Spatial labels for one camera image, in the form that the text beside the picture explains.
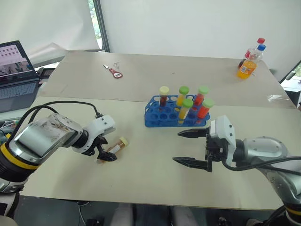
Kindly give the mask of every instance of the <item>white curtain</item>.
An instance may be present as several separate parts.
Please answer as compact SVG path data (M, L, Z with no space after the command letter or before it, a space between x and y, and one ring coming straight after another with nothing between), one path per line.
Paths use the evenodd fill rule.
M0 43L14 40L33 64L99 49L88 0L0 0Z

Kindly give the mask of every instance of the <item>blue test tube rack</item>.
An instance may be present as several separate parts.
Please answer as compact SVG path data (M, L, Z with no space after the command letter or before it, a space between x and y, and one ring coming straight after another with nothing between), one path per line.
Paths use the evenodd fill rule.
M166 106L160 107L160 96L153 96L150 102L145 107L144 122L146 127L203 127L206 121L210 119L210 114L207 113L206 117L200 120L196 115L200 106L193 106L190 109L183 124L178 123L178 115L181 107L175 103L177 95L167 96ZM194 100L194 95L187 95L186 98Z

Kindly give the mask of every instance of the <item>orange liquid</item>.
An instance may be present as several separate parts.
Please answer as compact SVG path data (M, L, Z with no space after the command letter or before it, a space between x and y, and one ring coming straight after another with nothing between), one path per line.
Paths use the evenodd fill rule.
M255 70L257 64L252 61L246 60L237 72L237 76L241 79L247 79Z

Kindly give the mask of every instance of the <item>cable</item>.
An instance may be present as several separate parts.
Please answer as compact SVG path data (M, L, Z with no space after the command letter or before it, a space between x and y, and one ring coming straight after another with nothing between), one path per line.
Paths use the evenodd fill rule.
M17 134L18 130L20 129L22 123L24 122L24 120L26 119L26 117L33 112L36 109L41 109L41 108L47 108L51 111L53 111L54 113L57 113L57 111L55 109L53 109L52 107L49 106L43 106L43 105L39 105L39 106L35 106L32 107L31 109L29 109L27 112L25 112L25 114L22 116L22 118L20 119L20 121L18 122L18 124L16 125L14 131L12 132L11 136L9 137L9 139L7 140L7 144L9 144L9 142L14 138L14 136Z
M83 222L84 226L86 226L86 223L85 223L85 220L84 220L84 218L83 218L83 215L81 214L80 205L78 205L78 207L79 207L79 215L80 215L80 219L81 219L81 221Z
M95 105L91 104L91 103L88 103L88 102L82 102L82 101L71 101L71 100L61 100L61 101L52 101L52 102L48 102L48 103L45 103L43 104L43 106L47 106L47 105L53 105L53 104L59 104L59 103L74 103L74 104L82 104L82 105L90 105L94 108L94 111L96 113L96 118L100 118L102 117L103 115L100 114L97 110L97 108L95 107ZM31 123L33 120L34 120L34 117L36 117L37 113L39 112L39 109L36 110L32 116L30 117L29 119L29 122L28 123Z
M244 170L260 168L262 166L267 166L267 165L271 165L271 164L275 164L275 163L279 163L279 162L293 161L293 160L301 160L301 156L285 157L285 158L281 158L281 159L274 159L274 160L257 163L257 164L250 165L250 166L240 166L240 167L232 167L226 163L226 159L223 159L222 164L224 165L224 167L226 167L227 169L232 170L232 171L244 171Z
M285 211L285 206L281 206L279 207L277 210L275 210L271 216L269 217L269 219L262 225L262 226L269 226L270 223L279 215L281 215L283 212Z

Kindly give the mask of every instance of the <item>red liquid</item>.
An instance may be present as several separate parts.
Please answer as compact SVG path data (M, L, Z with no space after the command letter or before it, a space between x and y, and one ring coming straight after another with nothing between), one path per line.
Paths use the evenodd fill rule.
M200 106L201 103L203 103L203 100L204 100L204 95L202 95L202 94L197 94L197 96L196 96L196 98L195 98L195 100L194 100L194 102L193 102L193 105L194 105L194 106Z
M160 97L160 107L165 107L167 101L167 96Z
M198 117L200 119L205 118L205 116L207 115L208 111L209 111L209 108L206 108L206 107L202 106L201 109L198 112Z

